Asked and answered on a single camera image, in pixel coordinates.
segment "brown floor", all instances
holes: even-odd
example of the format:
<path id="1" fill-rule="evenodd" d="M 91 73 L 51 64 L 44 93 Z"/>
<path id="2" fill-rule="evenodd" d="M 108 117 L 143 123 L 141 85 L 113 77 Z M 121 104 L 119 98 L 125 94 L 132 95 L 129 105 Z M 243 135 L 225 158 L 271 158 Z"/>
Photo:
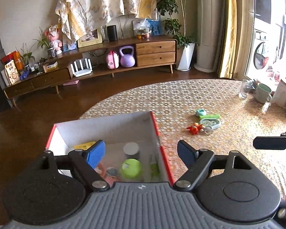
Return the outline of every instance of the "brown floor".
<path id="1" fill-rule="evenodd" d="M 214 73 L 154 67 L 82 80 L 77 85 L 43 89 L 20 97 L 17 107 L 0 113 L 0 225 L 8 222 L 2 189 L 40 154 L 54 123 L 78 119 L 97 102 L 135 87 L 184 79 L 216 78 Z"/>

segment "green tube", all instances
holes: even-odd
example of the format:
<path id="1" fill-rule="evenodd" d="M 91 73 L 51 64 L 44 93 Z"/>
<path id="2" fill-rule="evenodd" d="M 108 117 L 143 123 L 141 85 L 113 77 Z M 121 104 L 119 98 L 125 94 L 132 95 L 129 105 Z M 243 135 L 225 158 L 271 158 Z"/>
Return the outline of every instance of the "green tube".
<path id="1" fill-rule="evenodd" d="M 209 114 L 209 115 L 202 115 L 199 116 L 200 119 L 219 119 L 220 114 Z"/>

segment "wall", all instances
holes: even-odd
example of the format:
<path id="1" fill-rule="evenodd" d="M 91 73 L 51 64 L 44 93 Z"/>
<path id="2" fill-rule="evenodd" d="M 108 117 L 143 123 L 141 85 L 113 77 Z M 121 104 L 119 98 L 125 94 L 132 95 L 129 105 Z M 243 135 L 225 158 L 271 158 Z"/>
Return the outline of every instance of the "wall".
<path id="1" fill-rule="evenodd" d="M 50 24 L 57 24 L 58 16 L 55 15 L 55 7 L 58 0 L 0 0 L 0 38 L 5 53 L 18 50 L 26 43 L 30 48 L 39 38 L 39 27 L 46 30 Z M 133 36 L 133 15 L 120 17 L 124 37 Z M 118 19 L 108 25 L 117 25 L 118 36 L 122 38 L 120 22 Z M 195 36 L 197 30 L 197 2 L 187 0 L 187 33 Z M 36 61 L 46 56 L 46 50 L 36 49 L 33 46 L 33 56 Z"/>

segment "open box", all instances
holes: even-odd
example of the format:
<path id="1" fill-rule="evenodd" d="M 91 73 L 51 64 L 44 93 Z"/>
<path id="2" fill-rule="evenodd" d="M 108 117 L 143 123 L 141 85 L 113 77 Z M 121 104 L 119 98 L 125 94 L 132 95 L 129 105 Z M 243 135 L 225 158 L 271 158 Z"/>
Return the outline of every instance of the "open box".
<path id="1" fill-rule="evenodd" d="M 159 181 L 173 183 L 164 150 L 159 143 L 159 134 L 152 112 L 120 114 L 54 124 L 46 149 L 51 150 L 55 156 L 67 155 L 73 150 L 73 146 L 99 139 L 106 144 L 106 153 L 101 160 L 106 168 L 114 167 L 120 172 L 122 163 L 127 159 L 123 147 L 128 142 L 135 142 L 140 148 L 138 160 L 142 164 L 142 181 L 152 181 L 150 157 L 153 156 L 159 168 Z M 68 170 L 61 170 L 61 172 L 71 176 Z M 121 173 L 119 177 L 121 181 L 125 181 Z"/>

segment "black speaker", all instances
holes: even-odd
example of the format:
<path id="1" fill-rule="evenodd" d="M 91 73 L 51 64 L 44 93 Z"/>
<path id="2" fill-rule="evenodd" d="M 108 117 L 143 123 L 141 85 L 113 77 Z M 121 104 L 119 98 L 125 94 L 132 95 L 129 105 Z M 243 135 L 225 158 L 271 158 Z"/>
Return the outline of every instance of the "black speaker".
<path id="1" fill-rule="evenodd" d="M 116 33 L 116 25 L 107 27 L 108 39 L 109 41 L 117 41 L 118 34 Z"/>

